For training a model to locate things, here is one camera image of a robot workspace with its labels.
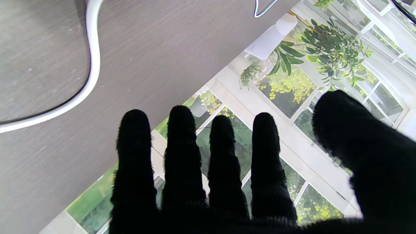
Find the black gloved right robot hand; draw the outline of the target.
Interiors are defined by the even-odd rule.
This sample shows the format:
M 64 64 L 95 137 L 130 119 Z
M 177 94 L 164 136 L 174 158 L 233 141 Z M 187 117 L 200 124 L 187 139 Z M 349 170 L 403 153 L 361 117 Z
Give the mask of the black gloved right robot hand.
M 325 150 L 352 170 L 350 184 L 362 218 L 328 219 L 297 225 L 297 212 L 280 162 L 273 117 L 258 114 L 252 131 L 252 216 L 235 154 L 230 120 L 216 116 L 210 132 L 208 182 L 196 124 L 186 106 L 172 108 L 164 155 L 162 207 L 156 203 L 151 130 L 141 110 L 128 111 L 119 126 L 110 234 L 414 234 L 415 142 L 374 117 L 342 90 L 318 100 L 313 132 Z

